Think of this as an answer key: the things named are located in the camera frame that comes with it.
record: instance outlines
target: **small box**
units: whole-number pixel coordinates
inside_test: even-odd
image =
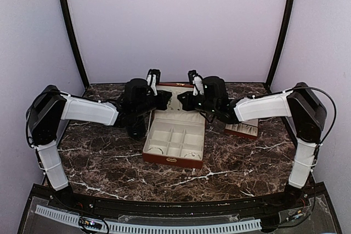
[[[177,95],[192,91],[193,86],[160,83],[157,90],[172,92],[165,111],[151,113],[143,149],[147,162],[202,168],[205,142],[205,119],[198,111],[183,111]]]
[[[227,134],[235,134],[241,137],[257,139],[258,136],[258,119],[242,122],[239,124],[227,124],[224,132]]]

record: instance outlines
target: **white wall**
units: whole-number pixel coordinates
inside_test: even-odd
[[[264,82],[286,0],[69,0],[92,83],[188,71]]]
[[[0,219],[16,233],[34,182],[36,156],[25,140],[25,112],[48,84],[82,94],[59,0],[0,0]]]
[[[343,232],[351,233],[351,0],[295,0],[272,90],[300,81],[325,90],[337,104],[336,126],[314,175],[325,182]],[[323,102],[331,118],[332,107]]]

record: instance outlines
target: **jewelry box compartment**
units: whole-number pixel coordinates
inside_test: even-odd
[[[202,168],[205,141],[205,119],[197,112],[186,112],[177,95],[193,90],[190,85],[160,84],[157,89],[172,92],[165,111],[151,114],[148,137],[143,149],[147,162]]]

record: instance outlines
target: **beige compartment tray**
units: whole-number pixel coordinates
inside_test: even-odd
[[[144,147],[153,155],[202,160],[203,126],[154,120]]]

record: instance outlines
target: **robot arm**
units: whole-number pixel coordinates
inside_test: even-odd
[[[131,138],[145,136],[144,114],[154,109],[165,110],[172,93],[157,91],[160,71],[150,70],[147,80],[132,79],[117,100],[93,101],[61,92],[49,85],[27,111],[27,138],[36,150],[39,166],[54,190],[69,183],[57,150],[57,130],[61,120],[79,120],[126,127]]]
[[[290,90],[272,95],[249,95],[230,100],[225,83],[219,77],[202,78],[196,71],[190,71],[189,81],[194,84],[194,91],[178,95],[186,111],[198,110],[212,114],[227,124],[267,117],[292,117],[297,131],[297,151],[288,185],[296,189],[305,186],[315,165],[316,149],[326,119],[324,105],[311,90],[304,89],[308,88],[305,83],[298,83]]]

